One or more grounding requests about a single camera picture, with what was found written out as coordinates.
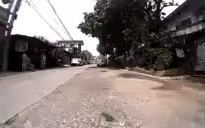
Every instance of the dirt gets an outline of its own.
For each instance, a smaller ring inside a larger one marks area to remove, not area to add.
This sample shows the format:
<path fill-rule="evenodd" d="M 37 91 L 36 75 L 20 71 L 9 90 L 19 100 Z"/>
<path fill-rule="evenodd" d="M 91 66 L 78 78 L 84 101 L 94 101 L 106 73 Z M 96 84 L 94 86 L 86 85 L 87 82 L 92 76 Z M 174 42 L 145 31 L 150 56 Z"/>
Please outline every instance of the dirt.
<path fill-rule="evenodd" d="M 205 128 L 205 85 L 89 68 L 19 113 L 9 127 Z"/>

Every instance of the curb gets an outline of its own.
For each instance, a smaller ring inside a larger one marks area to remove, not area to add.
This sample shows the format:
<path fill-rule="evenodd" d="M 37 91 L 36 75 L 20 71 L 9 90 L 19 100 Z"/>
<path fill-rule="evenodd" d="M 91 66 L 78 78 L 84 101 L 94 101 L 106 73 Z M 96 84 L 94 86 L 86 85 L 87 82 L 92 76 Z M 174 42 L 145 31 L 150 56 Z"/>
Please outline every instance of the curb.
<path fill-rule="evenodd" d="M 160 80 L 182 80 L 182 79 L 187 79 L 189 78 L 190 76 L 189 75 L 183 75 L 183 76 L 171 76 L 171 77 L 161 77 L 161 76 L 155 76 L 155 75 L 149 75 L 149 74 L 146 74 L 146 73 L 141 73 L 141 72 L 138 72 L 138 71 L 135 71 L 134 69 L 131 70 L 131 69 L 126 69 L 125 71 L 131 71 L 131 72 L 135 72 L 139 75 L 142 75 L 142 76 L 146 76 L 146 77 L 150 77 L 150 78 L 155 78 L 155 79 L 160 79 Z"/>

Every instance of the bush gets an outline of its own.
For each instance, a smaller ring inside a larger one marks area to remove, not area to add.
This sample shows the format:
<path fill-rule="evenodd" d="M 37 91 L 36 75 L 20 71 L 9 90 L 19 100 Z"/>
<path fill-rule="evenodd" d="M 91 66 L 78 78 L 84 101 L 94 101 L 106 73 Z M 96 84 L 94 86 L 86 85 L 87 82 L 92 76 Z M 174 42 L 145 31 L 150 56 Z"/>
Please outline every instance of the bush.
<path fill-rule="evenodd" d="M 156 56 L 155 70 L 165 70 L 173 62 L 173 54 L 167 48 L 158 48 L 154 50 L 154 55 Z"/>

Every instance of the white sky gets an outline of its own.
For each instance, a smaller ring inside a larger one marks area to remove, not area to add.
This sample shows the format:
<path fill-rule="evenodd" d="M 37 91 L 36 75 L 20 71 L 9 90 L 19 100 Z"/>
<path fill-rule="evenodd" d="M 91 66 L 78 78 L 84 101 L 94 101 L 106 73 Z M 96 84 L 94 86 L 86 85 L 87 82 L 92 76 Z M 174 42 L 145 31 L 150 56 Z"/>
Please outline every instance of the white sky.
<path fill-rule="evenodd" d="M 55 22 L 55 15 L 50 8 L 47 0 L 32 0 L 39 8 L 41 14 L 58 30 L 65 39 L 68 37 L 63 33 L 61 26 Z M 60 18 L 69 30 L 74 40 L 83 40 L 83 49 L 87 49 L 98 55 L 96 50 L 98 40 L 88 37 L 81 33 L 77 26 L 83 21 L 83 12 L 92 12 L 96 0 L 50 0 L 55 6 Z M 185 0 L 175 0 L 179 4 Z M 164 10 L 167 14 L 171 13 L 176 7 L 168 7 Z M 50 41 L 61 40 L 59 36 L 38 16 L 38 14 L 25 2 L 22 3 L 18 12 L 18 19 L 14 23 L 13 34 L 23 34 L 28 36 L 44 36 Z"/>

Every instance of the road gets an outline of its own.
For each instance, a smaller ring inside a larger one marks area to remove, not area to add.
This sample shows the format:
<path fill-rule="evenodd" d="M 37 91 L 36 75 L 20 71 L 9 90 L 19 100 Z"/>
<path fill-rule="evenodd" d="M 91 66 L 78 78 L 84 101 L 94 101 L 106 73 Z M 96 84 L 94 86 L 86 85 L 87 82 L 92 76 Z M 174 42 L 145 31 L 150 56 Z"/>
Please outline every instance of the road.
<path fill-rule="evenodd" d="M 6 126 L 205 128 L 205 85 L 88 67 L 19 112 Z"/>
<path fill-rule="evenodd" d="M 0 77 L 0 123 L 45 97 L 86 68 L 58 68 Z"/>

